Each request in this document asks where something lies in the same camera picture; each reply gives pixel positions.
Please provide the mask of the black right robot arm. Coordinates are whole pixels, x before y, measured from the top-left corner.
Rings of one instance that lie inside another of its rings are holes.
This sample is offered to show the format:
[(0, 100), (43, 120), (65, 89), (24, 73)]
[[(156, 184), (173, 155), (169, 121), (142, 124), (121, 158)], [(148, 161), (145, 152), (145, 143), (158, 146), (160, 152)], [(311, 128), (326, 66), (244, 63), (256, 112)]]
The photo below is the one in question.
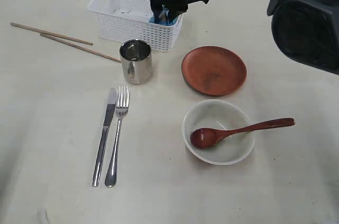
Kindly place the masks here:
[[(155, 23), (173, 22), (195, 2), (149, 0)], [(270, 0), (267, 15), (280, 51), (290, 59), (338, 73), (338, 0)]]

